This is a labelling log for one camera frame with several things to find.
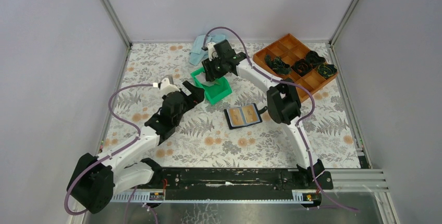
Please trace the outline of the green plastic bin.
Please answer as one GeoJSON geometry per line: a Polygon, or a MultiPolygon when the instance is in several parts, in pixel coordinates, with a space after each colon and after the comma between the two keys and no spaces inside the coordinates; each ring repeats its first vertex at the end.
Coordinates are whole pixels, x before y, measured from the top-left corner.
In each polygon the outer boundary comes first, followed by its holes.
{"type": "Polygon", "coordinates": [[[202,67],[192,72],[191,77],[195,82],[195,86],[204,89],[205,99],[211,105],[220,102],[221,100],[223,100],[225,97],[227,97],[232,93],[232,89],[227,79],[224,77],[216,79],[217,81],[220,82],[220,86],[212,86],[212,87],[203,86],[201,82],[204,82],[206,80],[205,80],[204,68],[202,67]]]}

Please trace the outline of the gold credit card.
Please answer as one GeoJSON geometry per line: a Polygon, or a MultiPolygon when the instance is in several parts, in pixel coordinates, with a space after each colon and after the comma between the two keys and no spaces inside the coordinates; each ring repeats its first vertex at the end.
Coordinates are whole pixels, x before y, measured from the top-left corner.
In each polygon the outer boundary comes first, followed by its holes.
{"type": "Polygon", "coordinates": [[[239,127],[244,125],[244,120],[242,117],[242,112],[240,108],[230,108],[228,110],[231,125],[233,127],[239,127]]]}

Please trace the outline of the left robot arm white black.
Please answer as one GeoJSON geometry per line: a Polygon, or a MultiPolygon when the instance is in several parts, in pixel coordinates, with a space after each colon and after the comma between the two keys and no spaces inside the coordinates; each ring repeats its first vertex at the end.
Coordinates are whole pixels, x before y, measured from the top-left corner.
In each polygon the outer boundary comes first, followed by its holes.
{"type": "Polygon", "coordinates": [[[96,214],[115,194],[138,185],[146,184],[149,188],[160,185],[161,173],[148,162],[134,162],[134,159],[171,137],[184,114],[204,101],[202,88],[188,81],[183,85],[190,94],[175,86],[170,78],[147,84],[161,93],[163,102],[158,111],[142,127],[131,123],[136,133],[115,148],[98,155],[86,153],[79,158],[66,188],[66,213],[72,216],[87,211],[96,214]]]}

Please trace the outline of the black card holder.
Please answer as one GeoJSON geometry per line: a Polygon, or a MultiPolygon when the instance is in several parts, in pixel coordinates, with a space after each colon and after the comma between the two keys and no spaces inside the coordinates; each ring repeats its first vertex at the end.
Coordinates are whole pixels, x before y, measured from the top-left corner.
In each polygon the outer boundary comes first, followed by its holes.
{"type": "Polygon", "coordinates": [[[264,106],[263,108],[258,109],[257,105],[256,105],[255,103],[253,103],[253,104],[256,106],[257,112],[258,112],[258,114],[259,114],[259,119],[260,119],[260,121],[259,121],[259,122],[256,122],[256,123],[253,123],[253,124],[249,124],[249,125],[246,124],[245,121],[244,121],[244,125],[243,125],[243,126],[239,126],[239,127],[233,127],[233,126],[231,125],[230,118],[229,118],[229,114],[228,114],[228,110],[229,110],[230,108],[224,109],[224,114],[225,114],[225,117],[226,117],[226,121],[227,121],[227,124],[228,124],[228,128],[229,128],[230,130],[233,130],[233,129],[239,129],[239,128],[244,128],[244,127],[248,127],[248,126],[252,126],[252,125],[256,125],[256,124],[261,123],[261,122],[263,121],[263,119],[262,119],[262,114],[264,114],[264,113],[267,111],[267,106],[264,106]]]}

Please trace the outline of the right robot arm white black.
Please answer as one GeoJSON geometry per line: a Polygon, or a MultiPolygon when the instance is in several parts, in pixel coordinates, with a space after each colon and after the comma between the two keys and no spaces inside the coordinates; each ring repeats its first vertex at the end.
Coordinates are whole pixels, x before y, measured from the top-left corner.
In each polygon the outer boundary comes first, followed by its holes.
{"type": "Polygon", "coordinates": [[[298,161],[300,184],[307,189],[317,185],[325,168],[314,155],[303,127],[304,117],[301,115],[301,100],[297,91],[300,86],[290,79],[282,80],[270,74],[254,63],[247,52],[236,53],[227,40],[203,43],[202,50],[208,53],[208,58],[202,62],[206,81],[213,82],[227,73],[233,73],[266,93],[269,116],[282,125],[291,140],[298,161]]]}

